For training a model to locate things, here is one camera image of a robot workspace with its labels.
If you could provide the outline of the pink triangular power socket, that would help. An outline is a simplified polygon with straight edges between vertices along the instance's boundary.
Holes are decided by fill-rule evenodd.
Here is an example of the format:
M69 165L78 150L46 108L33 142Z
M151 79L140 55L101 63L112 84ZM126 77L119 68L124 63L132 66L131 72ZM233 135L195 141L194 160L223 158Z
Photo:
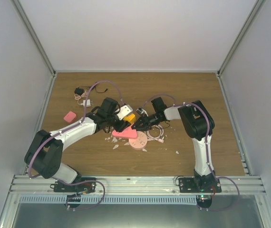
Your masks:
M137 131L135 129L132 129L132 126L129 126L122 132L117 132L116 130L113 130L112 136L117 138L136 139Z

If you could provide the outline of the yellow cube socket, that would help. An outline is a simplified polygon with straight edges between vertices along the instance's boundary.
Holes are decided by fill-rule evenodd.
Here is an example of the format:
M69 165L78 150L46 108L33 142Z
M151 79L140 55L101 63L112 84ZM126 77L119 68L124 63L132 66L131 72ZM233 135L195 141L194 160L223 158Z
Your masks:
M133 124L136 121L136 115L130 114L128 116L125 116L123 120L129 122L130 124Z

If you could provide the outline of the round pink power strip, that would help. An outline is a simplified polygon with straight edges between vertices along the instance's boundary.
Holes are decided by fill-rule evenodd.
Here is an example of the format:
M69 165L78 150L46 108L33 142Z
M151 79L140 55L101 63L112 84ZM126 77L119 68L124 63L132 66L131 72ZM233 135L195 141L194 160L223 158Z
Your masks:
M159 134L157 136L152 136L150 130L148 131L137 131L137 137L134 139L128 139L128 143L134 150L145 151L145 147L148 142L164 142L164 128L161 125L154 125L153 130L158 130Z

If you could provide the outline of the white usb charger plug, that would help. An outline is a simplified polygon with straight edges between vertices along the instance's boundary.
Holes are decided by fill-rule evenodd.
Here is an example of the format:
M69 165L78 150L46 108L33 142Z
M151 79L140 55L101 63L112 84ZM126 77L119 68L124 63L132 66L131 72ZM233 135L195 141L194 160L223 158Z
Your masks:
M83 103L82 103L82 105L83 105L84 107L92 107L93 104L94 104L94 103L93 103L90 99L88 99L88 100L83 100Z

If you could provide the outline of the pink plug adapter block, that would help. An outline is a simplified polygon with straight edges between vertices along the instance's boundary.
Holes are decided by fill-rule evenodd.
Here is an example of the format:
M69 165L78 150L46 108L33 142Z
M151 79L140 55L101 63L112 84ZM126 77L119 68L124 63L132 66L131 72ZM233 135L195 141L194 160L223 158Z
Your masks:
M67 123L72 123L74 120L77 118L77 114L73 111L69 111L65 116L64 116L64 121Z

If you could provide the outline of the black power adapter with cable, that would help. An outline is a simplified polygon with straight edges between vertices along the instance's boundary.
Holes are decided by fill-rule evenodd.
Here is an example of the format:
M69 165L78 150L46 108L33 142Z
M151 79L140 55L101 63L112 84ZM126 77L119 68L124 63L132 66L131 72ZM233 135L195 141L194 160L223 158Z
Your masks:
M79 87L76 87L75 90L74 90L74 94L75 95L86 94L89 91L90 87L91 86L79 86ZM95 92L99 93L99 94L102 94L102 93L105 93L105 92L108 91L108 88L106 88L105 90L99 90L99 89L97 89L97 84L94 85L92 89L95 90Z

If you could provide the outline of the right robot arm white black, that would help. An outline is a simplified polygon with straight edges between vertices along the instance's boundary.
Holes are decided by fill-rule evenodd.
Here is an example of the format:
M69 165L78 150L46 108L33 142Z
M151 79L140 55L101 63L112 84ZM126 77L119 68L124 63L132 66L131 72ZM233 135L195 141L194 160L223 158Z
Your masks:
M198 192L205 192L217 184L211 159L211 139L215 123L203 103L199 100L182 105L166 106L161 97L151 101L155 113L148 115L141 106L137 109L139 119L132 129L148 131L154 125L171 120L181 120L186 134L192 139L195 154L194 177L184 184Z

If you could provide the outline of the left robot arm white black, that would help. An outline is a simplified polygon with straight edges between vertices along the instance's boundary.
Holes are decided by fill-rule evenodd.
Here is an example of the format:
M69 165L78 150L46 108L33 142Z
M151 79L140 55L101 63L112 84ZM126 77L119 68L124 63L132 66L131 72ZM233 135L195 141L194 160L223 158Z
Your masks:
M106 128L112 127L122 132L130 126L124 118L132 113L130 105L120 105L116 100L107 97L101 106L94 107L75 123L56 131L38 131L24 158L29 168L29 177L40 175L45 179L53 178L63 182L69 191L78 191L81 188L79 173L62 163L63 151L85 137L105 131Z

